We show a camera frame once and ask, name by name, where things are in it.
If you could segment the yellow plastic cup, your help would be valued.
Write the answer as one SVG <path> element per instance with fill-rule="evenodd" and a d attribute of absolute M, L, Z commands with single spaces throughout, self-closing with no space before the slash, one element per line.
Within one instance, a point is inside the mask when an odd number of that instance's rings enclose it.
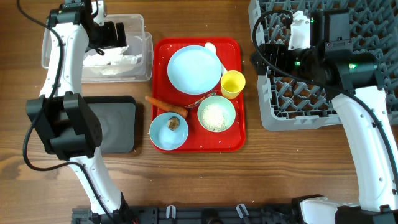
<path fill-rule="evenodd" d="M 227 71 L 221 76 L 221 94 L 227 99 L 236 98 L 245 87 L 245 76 L 236 70 Z"/>

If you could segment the green bowl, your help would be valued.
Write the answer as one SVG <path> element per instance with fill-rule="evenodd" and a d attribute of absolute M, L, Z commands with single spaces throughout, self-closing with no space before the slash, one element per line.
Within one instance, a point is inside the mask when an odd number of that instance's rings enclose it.
<path fill-rule="evenodd" d="M 232 127 L 236 119 L 236 110 L 229 99 L 215 95 L 199 104 L 197 116 L 199 123 L 207 131 L 220 133 Z"/>

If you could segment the large light blue plate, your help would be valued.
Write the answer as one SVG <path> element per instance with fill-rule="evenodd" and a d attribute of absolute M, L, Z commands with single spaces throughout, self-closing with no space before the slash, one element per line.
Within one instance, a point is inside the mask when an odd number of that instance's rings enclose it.
<path fill-rule="evenodd" d="M 218 56 L 208 48 L 189 45 L 177 50 L 167 65 L 171 84 L 188 95 L 201 95 L 214 89 L 222 74 Z"/>

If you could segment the white rice grains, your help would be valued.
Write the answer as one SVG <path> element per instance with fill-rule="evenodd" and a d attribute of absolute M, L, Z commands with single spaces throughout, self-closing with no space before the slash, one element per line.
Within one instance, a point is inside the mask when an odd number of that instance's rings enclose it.
<path fill-rule="evenodd" d="M 210 104 L 203 108 L 200 114 L 202 125 L 209 131 L 221 132 L 228 127 L 227 114 L 222 106 Z"/>

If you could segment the brown food scrap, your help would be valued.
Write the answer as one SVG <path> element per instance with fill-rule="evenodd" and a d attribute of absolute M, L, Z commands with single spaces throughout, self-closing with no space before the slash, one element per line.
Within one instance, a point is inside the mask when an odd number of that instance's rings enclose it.
<path fill-rule="evenodd" d="M 180 126 L 180 120 L 178 117 L 176 116 L 172 116 L 167 123 L 167 127 L 171 130 L 171 131 L 175 131 L 178 129 L 178 127 Z"/>

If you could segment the small light blue bowl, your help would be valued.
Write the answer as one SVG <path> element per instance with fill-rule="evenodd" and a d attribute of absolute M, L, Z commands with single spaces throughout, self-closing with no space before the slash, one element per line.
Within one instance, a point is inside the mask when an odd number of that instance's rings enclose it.
<path fill-rule="evenodd" d="M 176 129 L 169 128 L 171 119 L 178 121 Z M 188 138 L 189 128 L 186 120 L 177 113 L 162 113 L 155 117 L 149 129 L 150 140 L 161 150 L 172 151 L 182 146 Z"/>

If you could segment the red snack wrapper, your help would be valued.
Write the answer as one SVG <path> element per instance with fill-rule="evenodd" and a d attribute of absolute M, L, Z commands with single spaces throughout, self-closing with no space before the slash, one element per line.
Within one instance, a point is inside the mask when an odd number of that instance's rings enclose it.
<path fill-rule="evenodd" d="M 200 99 L 196 100 L 195 102 L 187 105 L 185 108 L 186 109 L 195 108 L 195 107 L 199 106 L 206 98 L 217 95 L 217 92 L 218 92 L 217 90 L 211 91 L 211 92 L 207 93 L 206 95 L 204 95 L 203 97 L 201 97 Z"/>

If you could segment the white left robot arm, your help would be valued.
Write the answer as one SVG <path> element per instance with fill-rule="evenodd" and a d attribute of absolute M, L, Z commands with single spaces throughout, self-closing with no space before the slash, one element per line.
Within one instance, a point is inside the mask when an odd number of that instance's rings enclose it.
<path fill-rule="evenodd" d="M 104 17 L 98 1 L 65 1 L 50 11 L 44 23 L 52 43 L 47 78 L 39 97 L 27 101 L 28 131 L 38 134 L 60 167 L 73 169 L 91 202 L 93 223 L 131 223 L 134 214 L 104 164 L 102 127 L 91 106 L 133 105 L 134 99 L 81 94 L 86 52 L 126 44 L 124 26 Z"/>

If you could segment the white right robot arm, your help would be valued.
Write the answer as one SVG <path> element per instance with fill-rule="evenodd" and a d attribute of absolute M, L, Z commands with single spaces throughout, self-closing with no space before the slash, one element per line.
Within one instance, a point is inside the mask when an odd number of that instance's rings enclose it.
<path fill-rule="evenodd" d="M 359 187 L 356 205 L 309 196 L 295 202 L 299 223 L 397 223 L 397 146 L 389 124 L 382 76 L 372 54 L 318 43 L 289 50 L 255 45 L 256 57 L 278 76 L 326 90 L 349 142 Z"/>

